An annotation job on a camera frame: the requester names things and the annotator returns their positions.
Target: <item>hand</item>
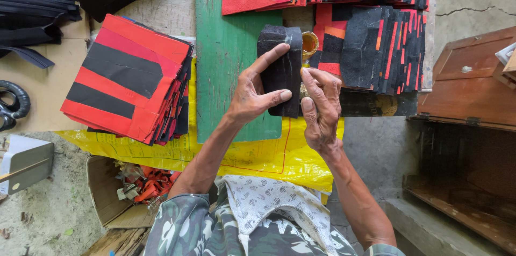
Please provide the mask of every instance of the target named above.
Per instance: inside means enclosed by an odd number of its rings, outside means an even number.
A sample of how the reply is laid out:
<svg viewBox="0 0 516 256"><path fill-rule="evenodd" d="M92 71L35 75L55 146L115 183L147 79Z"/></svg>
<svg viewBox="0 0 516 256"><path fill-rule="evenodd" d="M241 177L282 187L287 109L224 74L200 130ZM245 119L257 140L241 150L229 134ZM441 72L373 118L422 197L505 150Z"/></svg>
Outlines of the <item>hand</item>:
<svg viewBox="0 0 516 256"><path fill-rule="evenodd" d="M251 66L238 76L238 85L225 114L234 123L242 126L256 119L270 107L288 101L292 97L290 90L277 90L264 94L260 73L271 63L286 54L290 45L281 43L259 57Z"/></svg>
<svg viewBox="0 0 516 256"><path fill-rule="evenodd" d="M301 78L310 96L301 100L306 121L304 136L308 146L321 155L341 150L342 141L337 139L337 123L341 116L341 80L322 70L305 67L301 68Z"/></svg>

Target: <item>forearm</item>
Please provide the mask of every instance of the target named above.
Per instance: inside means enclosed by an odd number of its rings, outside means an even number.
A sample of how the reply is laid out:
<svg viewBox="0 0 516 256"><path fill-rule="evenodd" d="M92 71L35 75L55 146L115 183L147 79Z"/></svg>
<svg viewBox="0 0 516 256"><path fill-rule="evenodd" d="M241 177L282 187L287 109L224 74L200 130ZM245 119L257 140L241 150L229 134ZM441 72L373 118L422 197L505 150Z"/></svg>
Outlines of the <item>forearm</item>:
<svg viewBox="0 0 516 256"><path fill-rule="evenodd" d="M374 244L396 246L390 220L353 168L342 147L331 154L321 155L335 178L342 209L362 247L367 249Z"/></svg>
<svg viewBox="0 0 516 256"><path fill-rule="evenodd" d="M207 193L215 180L220 163L236 134L242 128L228 116L223 116L201 151L185 167L174 183L168 198L181 193Z"/></svg>

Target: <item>finger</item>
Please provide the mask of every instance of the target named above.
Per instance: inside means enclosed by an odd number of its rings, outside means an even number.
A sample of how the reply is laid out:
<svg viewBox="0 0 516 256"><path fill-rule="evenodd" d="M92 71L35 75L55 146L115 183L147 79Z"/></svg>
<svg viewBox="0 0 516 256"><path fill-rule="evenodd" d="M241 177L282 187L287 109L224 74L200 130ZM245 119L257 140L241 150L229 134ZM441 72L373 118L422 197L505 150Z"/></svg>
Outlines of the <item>finger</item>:
<svg viewBox="0 0 516 256"><path fill-rule="evenodd" d="M316 68L307 68L307 71L314 79L322 84L322 89L326 98L332 105L339 104L339 92L341 90L341 81L334 78L330 73Z"/></svg>
<svg viewBox="0 0 516 256"><path fill-rule="evenodd" d="M280 43L276 45L272 50L264 53L251 66L249 66L247 68L248 71L257 74L263 72L271 63L277 61L278 58L286 54L289 49L290 45L286 43Z"/></svg>
<svg viewBox="0 0 516 256"><path fill-rule="evenodd" d="M304 86L306 87L306 91L308 92L308 95L313 99L315 106L317 106L319 110L323 113L326 112L326 110L328 110L329 108L331 108L331 104L324 95L323 90L321 90L317 86L314 78L305 67L301 68L301 78L303 80Z"/></svg>
<svg viewBox="0 0 516 256"><path fill-rule="evenodd" d="M290 98L292 98L292 92L290 90L277 90L258 96L261 107L265 109L277 106L282 102L290 100Z"/></svg>
<svg viewBox="0 0 516 256"><path fill-rule="evenodd" d="M338 74L332 74L332 73L328 73L328 74L329 74L329 75L331 75L332 77L336 78L337 80L341 81L341 86L345 88L345 85L346 85L346 84L345 84L345 83L344 83L344 81L342 80L342 76L340 76L340 75L338 75Z"/></svg>
<svg viewBox="0 0 516 256"><path fill-rule="evenodd" d="M319 128L317 124L317 109L314 101L309 97L304 97L301 100L301 110L306 121L306 129L313 131L314 128Z"/></svg>

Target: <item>camouflage shirt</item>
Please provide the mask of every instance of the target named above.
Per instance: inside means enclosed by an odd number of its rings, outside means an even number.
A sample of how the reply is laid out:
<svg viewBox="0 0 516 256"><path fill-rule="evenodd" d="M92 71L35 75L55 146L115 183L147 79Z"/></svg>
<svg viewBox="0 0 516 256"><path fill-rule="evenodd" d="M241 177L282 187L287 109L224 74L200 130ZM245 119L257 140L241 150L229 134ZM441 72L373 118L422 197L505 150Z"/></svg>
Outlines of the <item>camouflage shirt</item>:
<svg viewBox="0 0 516 256"><path fill-rule="evenodd" d="M161 204L149 234L144 256L245 256L226 188L210 213L207 194L180 194ZM357 256L349 242L331 227L340 255ZM323 256L317 242L285 213L271 213L250 235L249 256ZM385 244L371 246L364 256L404 256Z"/></svg>

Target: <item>white patterned cloth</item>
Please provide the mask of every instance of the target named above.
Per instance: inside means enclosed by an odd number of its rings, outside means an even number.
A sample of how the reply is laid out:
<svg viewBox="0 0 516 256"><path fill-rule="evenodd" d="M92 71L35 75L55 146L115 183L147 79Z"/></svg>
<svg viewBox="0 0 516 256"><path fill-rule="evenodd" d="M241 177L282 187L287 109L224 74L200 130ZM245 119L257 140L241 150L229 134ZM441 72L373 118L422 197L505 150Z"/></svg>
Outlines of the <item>white patterned cloth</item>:
<svg viewBox="0 0 516 256"><path fill-rule="evenodd" d="M256 176L225 175L215 180L219 192L224 184L233 215L238 223L238 239L248 254L249 235L272 212L295 221L325 250L336 255L330 234L330 211L320 201L320 193L282 180Z"/></svg>

